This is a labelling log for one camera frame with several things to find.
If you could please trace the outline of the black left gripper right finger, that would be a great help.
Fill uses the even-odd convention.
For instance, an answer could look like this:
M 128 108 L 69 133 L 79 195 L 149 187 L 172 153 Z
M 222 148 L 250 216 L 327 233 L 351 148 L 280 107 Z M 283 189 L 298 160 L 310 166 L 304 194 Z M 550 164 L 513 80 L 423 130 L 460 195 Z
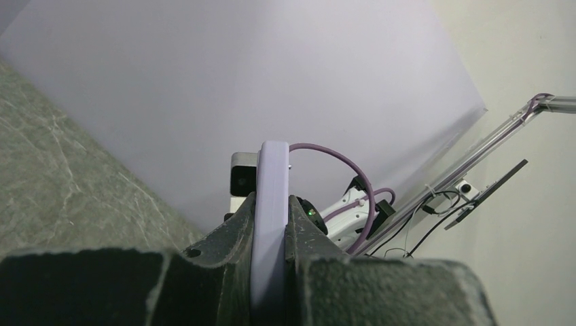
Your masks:
M 482 283 L 441 259 L 354 257 L 289 197 L 285 228 L 288 325 L 496 325 Z

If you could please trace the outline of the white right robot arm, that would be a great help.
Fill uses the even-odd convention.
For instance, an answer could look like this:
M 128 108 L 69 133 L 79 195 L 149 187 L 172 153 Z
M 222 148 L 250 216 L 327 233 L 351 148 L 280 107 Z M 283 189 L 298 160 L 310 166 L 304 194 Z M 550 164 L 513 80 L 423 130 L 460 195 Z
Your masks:
M 375 204 L 374 220 L 367 234 L 368 238 L 395 214 L 395 209 L 392 207 L 396 199 L 395 192 L 388 187 L 374 190 L 375 196 L 380 194 L 388 194 L 390 199 L 381 199 Z M 370 202 L 367 190 L 359 176 L 352 179 L 341 199 L 322 211 L 301 197 L 298 198 L 298 202 L 308 219 L 343 251 L 359 238 L 369 215 Z

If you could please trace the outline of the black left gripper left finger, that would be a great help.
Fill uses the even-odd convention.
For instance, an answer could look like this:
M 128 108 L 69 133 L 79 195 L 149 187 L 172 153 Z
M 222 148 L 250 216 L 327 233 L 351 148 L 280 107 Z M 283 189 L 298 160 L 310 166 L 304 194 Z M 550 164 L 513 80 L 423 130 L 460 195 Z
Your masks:
M 14 251 L 2 325 L 248 325 L 255 195 L 190 247 Z

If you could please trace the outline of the phone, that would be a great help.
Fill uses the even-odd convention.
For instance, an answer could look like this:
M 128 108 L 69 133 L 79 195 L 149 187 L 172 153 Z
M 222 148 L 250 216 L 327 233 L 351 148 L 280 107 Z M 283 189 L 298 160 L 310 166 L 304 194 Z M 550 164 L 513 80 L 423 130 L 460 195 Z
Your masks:
M 266 141 L 257 159 L 250 271 L 251 310 L 260 318 L 281 314 L 284 308 L 288 199 L 289 145 L 282 141 Z

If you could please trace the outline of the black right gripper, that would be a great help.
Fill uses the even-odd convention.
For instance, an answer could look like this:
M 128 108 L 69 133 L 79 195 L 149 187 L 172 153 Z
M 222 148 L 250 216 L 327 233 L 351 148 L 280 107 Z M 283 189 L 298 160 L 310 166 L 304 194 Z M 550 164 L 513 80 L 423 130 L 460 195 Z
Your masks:
M 307 218 L 320 230 L 324 235 L 328 235 L 328 229 L 325 225 L 325 222 L 320 214 L 320 212 L 316 209 L 316 207 L 308 200 L 297 197 L 298 202 L 300 203 L 302 209 L 304 210 Z

